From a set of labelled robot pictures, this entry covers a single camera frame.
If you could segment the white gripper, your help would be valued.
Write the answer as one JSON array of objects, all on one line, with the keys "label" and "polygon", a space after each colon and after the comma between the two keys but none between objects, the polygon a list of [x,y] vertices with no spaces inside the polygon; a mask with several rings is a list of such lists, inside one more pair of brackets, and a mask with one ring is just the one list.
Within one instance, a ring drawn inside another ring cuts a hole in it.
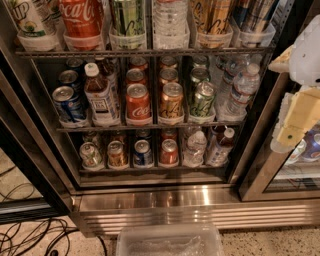
[{"label": "white gripper", "polygon": [[278,57],[268,69],[276,73],[290,73],[290,78],[302,85],[294,94],[282,99],[278,122],[272,133],[270,148],[276,153],[293,150],[305,134],[320,121],[320,15]]}]

